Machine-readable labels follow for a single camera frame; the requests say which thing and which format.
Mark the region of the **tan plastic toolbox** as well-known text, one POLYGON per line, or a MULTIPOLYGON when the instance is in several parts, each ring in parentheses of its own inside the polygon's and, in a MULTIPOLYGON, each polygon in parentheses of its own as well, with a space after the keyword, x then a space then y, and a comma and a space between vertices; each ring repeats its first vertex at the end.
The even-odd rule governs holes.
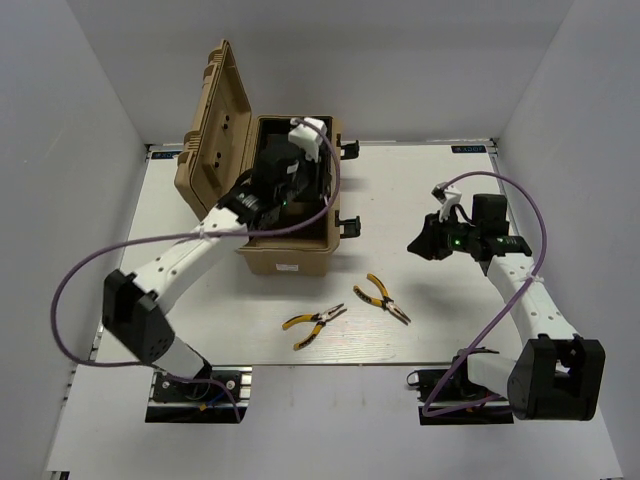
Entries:
MULTIPOLYGON (((177 160, 174 185, 197 218, 202 219, 233 186, 250 184, 261 118, 289 115, 252 113, 231 44, 224 40, 208 57, 202 93, 184 148, 177 160)), ((361 233, 358 217, 341 219, 337 174, 330 154, 331 180, 323 208, 291 203, 282 210, 275 228, 309 220, 310 225, 293 233, 251 238, 239 248, 256 275, 299 274, 323 276, 329 258, 341 240, 361 233)))

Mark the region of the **yellow pliers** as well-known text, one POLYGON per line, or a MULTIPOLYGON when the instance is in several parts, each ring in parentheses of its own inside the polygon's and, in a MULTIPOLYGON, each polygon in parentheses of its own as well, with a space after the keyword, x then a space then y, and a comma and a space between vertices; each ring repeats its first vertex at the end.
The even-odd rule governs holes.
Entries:
POLYGON ((355 295, 365 303, 389 312, 404 325, 409 325, 411 323, 411 319, 390 297, 389 292, 383 282, 372 273, 368 273, 366 279, 376 286, 379 291, 380 297, 366 294, 358 285, 353 286, 353 292, 355 293, 355 295))
POLYGON ((347 309, 345 308, 345 304, 340 303, 322 312, 316 312, 314 314, 296 315, 290 318, 289 320, 285 321, 281 325, 281 328, 283 331, 286 331, 296 325, 303 324, 303 323, 311 323, 313 325, 313 328, 310 331, 310 333, 303 340, 293 345, 293 350, 299 351, 306 348, 310 344, 312 344, 315 341, 315 339, 318 337, 320 332, 326 327, 326 325, 329 322, 331 322, 338 316, 344 314, 346 311, 347 309))

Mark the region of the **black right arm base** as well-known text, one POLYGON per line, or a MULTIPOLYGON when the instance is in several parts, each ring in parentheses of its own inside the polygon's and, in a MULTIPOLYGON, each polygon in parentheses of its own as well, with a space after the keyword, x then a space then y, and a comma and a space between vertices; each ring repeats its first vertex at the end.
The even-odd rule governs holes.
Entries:
POLYGON ((426 368, 413 370, 406 377, 407 388, 418 394, 418 415, 421 426, 480 426, 514 423, 513 414, 506 399, 503 397, 491 399, 493 392, 464 380, 459 372, 447 381, 430 405, 429 411, 434 412, 469 402, 472 405, 434 417, 425 416, 422 406, 445 373, 446 368, 426 368))

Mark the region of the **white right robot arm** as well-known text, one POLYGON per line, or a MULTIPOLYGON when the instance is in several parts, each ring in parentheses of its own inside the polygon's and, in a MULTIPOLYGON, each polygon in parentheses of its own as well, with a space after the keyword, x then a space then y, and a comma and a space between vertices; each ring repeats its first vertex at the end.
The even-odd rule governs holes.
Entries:
POLYGON ((453 386, 466 399, 484 390, 491 398, 506 399, 520 420, 591 420, 604 372, 604 347, 577 332, 537 278, 528 243, 510 232, 506 198, 477 194, 472 213, 466 215, 456 189, 437 188, 433 195, 440 208, 426 216, 408 251, 426 260, 443 260, 455 252, 470 255, 504 300, 501 314, 512 318, 522 351, 512 360, 474 340, 425 396, 424 416, 451 413, 449 407, 431 405, 453 386))

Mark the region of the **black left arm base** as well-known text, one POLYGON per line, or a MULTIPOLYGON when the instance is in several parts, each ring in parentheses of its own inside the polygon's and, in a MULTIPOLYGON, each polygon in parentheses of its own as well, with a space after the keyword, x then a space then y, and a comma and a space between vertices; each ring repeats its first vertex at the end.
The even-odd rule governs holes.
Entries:
POLYGON ((219 367, 211 377, 224 385, 186 384, 163 373, 152 377, 145 422, 148 424, 238 424, 249 406, 251 367, 219 367))

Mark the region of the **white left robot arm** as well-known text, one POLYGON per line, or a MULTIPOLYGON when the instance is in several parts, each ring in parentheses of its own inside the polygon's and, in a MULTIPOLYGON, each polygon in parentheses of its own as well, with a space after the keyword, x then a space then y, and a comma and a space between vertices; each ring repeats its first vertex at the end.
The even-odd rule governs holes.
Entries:
POLYGON ((277 237, 310 225, 304 220, 277 229, 284 207, 310 183, 321 151, 335 152, 323 133, 302 126, 289 135, 293 152, 279 168, 281 181, 240 184, 225 194, 196 225, 173 236, 173 245, 155 260, 130 272, 112 271, 104 281, 102 324, 143 366, 157 368, 188 398, 211 387, 211 365, 181 340, 167 315, 178 299, 211 267, 251 238, 277 237))

